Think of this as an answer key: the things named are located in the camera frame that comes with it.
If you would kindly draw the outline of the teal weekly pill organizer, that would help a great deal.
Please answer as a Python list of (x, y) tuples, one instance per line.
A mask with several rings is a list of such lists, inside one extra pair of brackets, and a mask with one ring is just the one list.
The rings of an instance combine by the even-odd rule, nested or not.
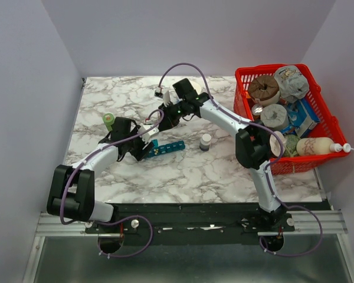
[(185, 143), (183, 140), (159, 145), (158, 140), (154, 139), (151, 141), (151, 145), (153, 147), (151, 148), (150, 152), (147, 154), (146, 159), (168, 154), (168, 153), (178, 152), (185, 149)]

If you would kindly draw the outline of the white bottle cap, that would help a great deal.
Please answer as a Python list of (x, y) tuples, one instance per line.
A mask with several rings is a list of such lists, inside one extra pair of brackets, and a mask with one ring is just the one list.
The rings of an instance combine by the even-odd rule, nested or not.
[(211, 139), (212, 139), (212, 137), (210, 134), (203, 134), (201, 137), (201, 142), (202, 143), (210, 143)]

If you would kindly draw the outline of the white pill bottle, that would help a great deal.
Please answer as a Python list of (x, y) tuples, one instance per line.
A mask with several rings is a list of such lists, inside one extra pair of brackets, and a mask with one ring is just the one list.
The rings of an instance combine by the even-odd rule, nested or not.
[(203, 134), (199, 141), (199, 148), (202, 151), (208, 151), (212, 142), (212, 137), (210, 134)]

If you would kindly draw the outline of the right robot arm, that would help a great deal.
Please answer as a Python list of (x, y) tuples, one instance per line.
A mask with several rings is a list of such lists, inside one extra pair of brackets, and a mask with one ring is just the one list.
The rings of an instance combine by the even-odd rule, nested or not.
[(258, 211), (253, 214), (256, 227), (273, 231), (280, 226), (286, 207), (281, 204), (271, 173), (270, 129), (259, 120), (250, 121), (220, 105), (209, 92), (197, 93), (191, 82), (184, 78), (173, 85), (179, 97), (171, 102), (170, 95), (160, 85), (155, 96), (163, 99), (159, 109), (163, 111), (159, 131), (172, 129), (180, 119), (194, 115), (210, 121), (235, 139), (235, 156), (239, 164), (247, 168), (258, 195)]

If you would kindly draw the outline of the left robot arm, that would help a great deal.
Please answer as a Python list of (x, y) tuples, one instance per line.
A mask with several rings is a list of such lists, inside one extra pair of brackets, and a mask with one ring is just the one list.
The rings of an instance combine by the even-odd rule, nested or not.
[(95, 200), (95, 179), (109, 166), (120, 162), (127, 153), (141, 161), (150, 152), (152, 137), (158, 133), (151, 124), (138, 125), (134, 120), (116, 117), (109, 132), (89, 155), (72, 165), (55, 168), (47, 201), (47, 213), (72, 221), (98, 221), (105, 232), (119, 225), (114, 206)]

